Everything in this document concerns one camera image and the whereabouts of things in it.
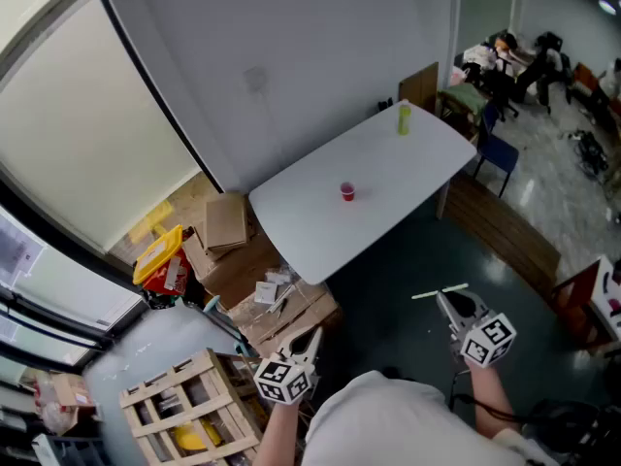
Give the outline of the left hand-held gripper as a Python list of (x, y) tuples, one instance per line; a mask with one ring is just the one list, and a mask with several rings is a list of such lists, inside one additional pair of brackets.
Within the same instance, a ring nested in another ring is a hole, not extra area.
[(319, 382), (315, 359), (323, 338), (323, 328), (309, 326), (287, 335), (278, 350), (263, 358), (253, 379), (261, 396), (291, 405), (313, 394)]

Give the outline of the white stick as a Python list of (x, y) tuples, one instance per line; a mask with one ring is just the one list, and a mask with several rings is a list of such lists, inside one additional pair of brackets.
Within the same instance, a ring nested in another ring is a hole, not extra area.
[(453, 285), (453, 286), (446, 286), (446, 287), (443, 287), (443, 288), (438, 289), (438, 290), (432, 290), (432, 291), (428, 291), (428, 292), (424, 292), (424, 293), (415, 294), (415, 295), (412, 295), (410, 298), (411, 298), (411, 300), (428, 298), (428, 297), (436, 296), (439, 293), (447, 293), (447, 292), (451, 292), (451, 291), (458, 291), (458, 290), (466, 289), (468, 287), (469, 287), (468, 283), (460, 283), (460, 284), (456, 284), (456, 285)]

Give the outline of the person's right forearm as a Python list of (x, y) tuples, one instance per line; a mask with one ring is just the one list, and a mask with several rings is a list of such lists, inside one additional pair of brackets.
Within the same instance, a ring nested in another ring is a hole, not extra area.
[[(474, 399), (495, 410), (513, 414), (506, 392), (497, 371), (493, 367), (481, 368), (469, 362)], [(519, 426), (514, 422), (498, 419), (490, 415), (484, 408), (475, 406), (476, 431), (488, 439), (493, 439), (504, 429), (519, 432)]]

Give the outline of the person's left forearm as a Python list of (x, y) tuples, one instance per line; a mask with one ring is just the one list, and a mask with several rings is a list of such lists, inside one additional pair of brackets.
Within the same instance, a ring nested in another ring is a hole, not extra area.
[(299, 404), (276, 403), (252, 466), (294, 466)]

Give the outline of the flat taped cardboard box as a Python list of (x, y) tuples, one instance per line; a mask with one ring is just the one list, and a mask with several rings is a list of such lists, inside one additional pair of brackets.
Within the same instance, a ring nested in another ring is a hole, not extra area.
[(254, 294), (251, 294), (226, 315), (255, 351), (261, 357), (267, 357), (286, 336), (301, 328), (323, 324), (339, 311), (340, 306), (326, 285), (311, 285), (298, 280), (286, 297), (281, 314), (279, 308), (270, 312), (267, 304), (255, 302)]

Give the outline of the large brown cardboard box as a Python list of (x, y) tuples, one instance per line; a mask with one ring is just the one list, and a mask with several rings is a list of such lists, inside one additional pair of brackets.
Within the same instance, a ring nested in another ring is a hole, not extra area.
[(212, 296), (220, 296), (225, 310), (236, 307), (255, 291), (269, 269), (280, 266), (280, 255), (264, 231), (255, 234), (246, 246), (228, 251), (211, 260), (197, 234), (183, 242), (182, 248), (197, 281)]

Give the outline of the person's white shirt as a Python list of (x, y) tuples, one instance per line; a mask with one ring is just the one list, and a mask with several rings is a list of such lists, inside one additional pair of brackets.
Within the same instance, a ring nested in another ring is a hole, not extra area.
[(489, 439), (452, 413), (435, 387), (367, 372), (311, 420), (302, 466), (560, 466), (534, 440)]

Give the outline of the small brown cardboard box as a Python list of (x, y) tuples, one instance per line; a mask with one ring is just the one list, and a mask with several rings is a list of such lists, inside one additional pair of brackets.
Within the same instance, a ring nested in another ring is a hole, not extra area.
[(225, 253), (245, 247), (249, 224), (241, 193), (222, 193), (205, 202), (202, 244), (207, 256), (217, 260)]

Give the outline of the yellow object inside crate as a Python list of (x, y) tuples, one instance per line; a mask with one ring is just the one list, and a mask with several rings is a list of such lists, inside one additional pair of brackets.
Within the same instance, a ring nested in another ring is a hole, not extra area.
[(191, 422), (176, 426), (173, 429), (173, 436), (176, 444), (181, 449), (195, 451), (207, 448), (204, 442), (199, 438)]

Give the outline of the red plastic bin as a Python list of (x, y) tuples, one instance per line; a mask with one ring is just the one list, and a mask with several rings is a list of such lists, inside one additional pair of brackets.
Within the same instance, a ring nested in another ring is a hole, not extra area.
[(185, 252), (178, 250), (143, 283), (145, 290), (165, 294), (184, 295), (192, 273)]

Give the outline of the yellow bin lid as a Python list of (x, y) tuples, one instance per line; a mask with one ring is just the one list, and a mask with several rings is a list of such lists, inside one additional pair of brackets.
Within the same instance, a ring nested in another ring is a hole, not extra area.
[(133, 284), (143, 284), (153, 273), (165, 265), (181, 248), (183, 228), (177, 225), (166, 232), (137, 258)]

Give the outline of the green cushioned chair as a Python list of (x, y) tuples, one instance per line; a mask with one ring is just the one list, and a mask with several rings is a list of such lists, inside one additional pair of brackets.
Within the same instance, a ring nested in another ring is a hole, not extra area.
[(479, 125), (487, 99), (471, 83), (459, 83), (438, 93), (440, 119), (469, 137)]

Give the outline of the brown wooden board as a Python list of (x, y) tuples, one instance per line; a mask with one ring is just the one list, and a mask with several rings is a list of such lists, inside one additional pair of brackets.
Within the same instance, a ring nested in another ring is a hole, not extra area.
[(434, 62), (413, 75), (401, 80), (399, 100), (408, 100), (432, 115), (436, 114), (439, 63)]

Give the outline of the small open cardboard box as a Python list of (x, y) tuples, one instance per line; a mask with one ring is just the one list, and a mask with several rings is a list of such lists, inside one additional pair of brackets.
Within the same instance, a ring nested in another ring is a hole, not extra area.
[(94, 409), (93, 402), (85, 380), (82, 376), (73, 374), (53, 374), (51, 382), (56, 393), (57, 402), (64, 408)]

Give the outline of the teal handled tool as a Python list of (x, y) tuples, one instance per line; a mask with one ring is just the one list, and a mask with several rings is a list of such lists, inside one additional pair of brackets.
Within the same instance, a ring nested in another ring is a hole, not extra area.
[(223, 330), (229, 336), (234, 338), (238, 343), (244, 344), (246, 339), (233, 323), (230, 317), (224, 314), (220, 309), (220, 296), (216, 295), (209, 299), (203, 308), (203, 315), (216, 327)]

